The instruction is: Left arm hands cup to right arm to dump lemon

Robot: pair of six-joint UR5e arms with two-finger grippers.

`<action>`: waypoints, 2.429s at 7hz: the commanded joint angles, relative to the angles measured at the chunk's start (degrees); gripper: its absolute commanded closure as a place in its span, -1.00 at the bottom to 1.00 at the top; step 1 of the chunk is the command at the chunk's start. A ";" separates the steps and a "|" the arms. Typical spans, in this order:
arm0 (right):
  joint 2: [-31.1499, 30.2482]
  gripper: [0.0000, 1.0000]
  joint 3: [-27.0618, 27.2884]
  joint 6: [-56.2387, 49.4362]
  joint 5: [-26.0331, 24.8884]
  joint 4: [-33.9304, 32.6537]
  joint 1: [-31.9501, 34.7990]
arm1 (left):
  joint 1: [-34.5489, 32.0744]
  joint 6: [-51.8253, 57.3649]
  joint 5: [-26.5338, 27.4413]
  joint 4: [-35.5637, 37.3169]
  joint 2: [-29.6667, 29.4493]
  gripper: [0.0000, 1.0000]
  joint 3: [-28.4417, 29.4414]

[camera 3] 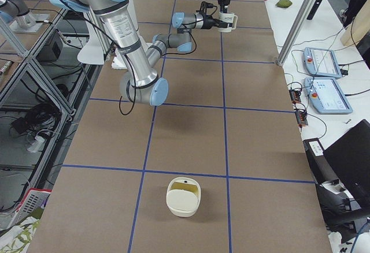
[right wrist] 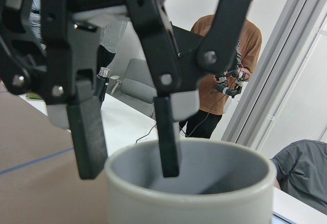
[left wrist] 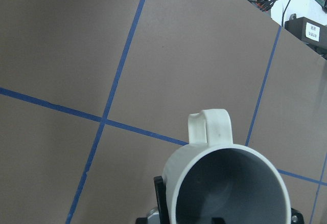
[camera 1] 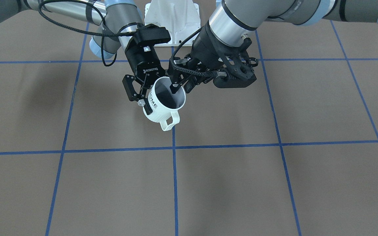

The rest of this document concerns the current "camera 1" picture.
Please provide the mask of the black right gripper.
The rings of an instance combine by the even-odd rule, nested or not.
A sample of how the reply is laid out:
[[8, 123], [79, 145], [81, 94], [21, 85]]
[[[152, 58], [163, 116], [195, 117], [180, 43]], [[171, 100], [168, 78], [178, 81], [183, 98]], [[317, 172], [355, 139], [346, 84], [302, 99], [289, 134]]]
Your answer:
[[[127, 97], [131, 102], [144, 100], [143, 111], [149, 116], [153, 109], [147, 98], [147, 90], [153, 87], [157, 79], [165, 76], [165, 70], [152, 45], [129, 45], [125, 55], [133, 72], [133, 75], [126, 74], [122, 79]], [[188, 94], [189, 88], [185, 85], [187, 82], [188, 77], [171, 77], [172, 94], [176, 94], [180, 88]]]

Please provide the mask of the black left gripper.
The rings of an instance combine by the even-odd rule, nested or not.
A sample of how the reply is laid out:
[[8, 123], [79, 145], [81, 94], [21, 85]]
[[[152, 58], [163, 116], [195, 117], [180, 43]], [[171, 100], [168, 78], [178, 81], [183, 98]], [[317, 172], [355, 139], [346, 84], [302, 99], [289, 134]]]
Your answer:
[[213, 82], [219, 76], [225, 77], [225, 72], [219, 69], [227, 68], [228, 72], [240, 79], [249, 79], [258, 66], [257, 58], [249, 56], [247, 49], [252, 41], [249, 36], [242, 36], [239, 47], [231, 47], [220, 42], [209, 26], [202, 27], [188, 36], [174, 49], [169, 60], [168, 76], [188, 77], [185, 84], [189, 93], [195, 86]]

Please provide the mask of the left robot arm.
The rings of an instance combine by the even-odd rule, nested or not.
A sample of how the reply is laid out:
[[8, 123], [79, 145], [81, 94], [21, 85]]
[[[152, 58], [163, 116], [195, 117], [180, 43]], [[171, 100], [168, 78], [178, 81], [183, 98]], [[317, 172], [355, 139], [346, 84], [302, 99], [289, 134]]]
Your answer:
[[309, 26], [321, 19], [378, 23], [378, 0], [220, 0], [185, 58], [169, 61], [170, 89], [190, 93], [213, 81], [218, 88], [245, 88], [256, 81], [258, 59], [248, 55], [252, 35], [266, 21]]

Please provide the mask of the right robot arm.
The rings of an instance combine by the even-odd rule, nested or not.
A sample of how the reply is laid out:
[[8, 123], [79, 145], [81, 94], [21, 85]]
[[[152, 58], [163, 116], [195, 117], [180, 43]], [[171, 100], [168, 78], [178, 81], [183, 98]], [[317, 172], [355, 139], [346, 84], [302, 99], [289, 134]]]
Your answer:
[[122, 49], [133, 72], [123, 78], [128, 99], [138, 102], [146, 116], [157, 112], [153, 86], [166, 73], [154, 47], [169, 42], [171, 36], [165, 27], [143, 23], [134, 1], [0, 0], [0, 23], [26, 10], [64, 29], [90, 35], [89, 48], [106, 67], [115, 63]]

